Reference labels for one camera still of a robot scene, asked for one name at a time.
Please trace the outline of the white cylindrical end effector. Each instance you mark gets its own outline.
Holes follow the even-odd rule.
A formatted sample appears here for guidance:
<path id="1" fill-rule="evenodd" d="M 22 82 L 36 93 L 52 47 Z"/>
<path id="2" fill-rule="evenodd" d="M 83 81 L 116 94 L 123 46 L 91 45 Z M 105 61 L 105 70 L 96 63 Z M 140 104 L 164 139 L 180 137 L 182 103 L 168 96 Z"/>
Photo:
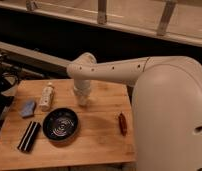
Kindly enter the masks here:
<path id="1" fill-rule="evenodd" d="M 75 80 L 73 87 L 74 94 L 80 106 L 86 106 L 91 92 L 89 80 Z"/>

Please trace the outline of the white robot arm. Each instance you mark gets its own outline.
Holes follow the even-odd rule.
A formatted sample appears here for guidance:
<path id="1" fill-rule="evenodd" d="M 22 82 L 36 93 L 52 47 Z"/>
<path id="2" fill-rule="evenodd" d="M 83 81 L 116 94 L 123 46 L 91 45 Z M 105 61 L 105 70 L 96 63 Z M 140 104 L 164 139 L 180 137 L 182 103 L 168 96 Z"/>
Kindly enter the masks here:
<path id="1" fill-rule="evenodd" d="M 186 56 L 109 63 L 84 53 L 67 66 L 73 79 L 133 88 L 137 171 L 202 171 L 202 65 Z"/>

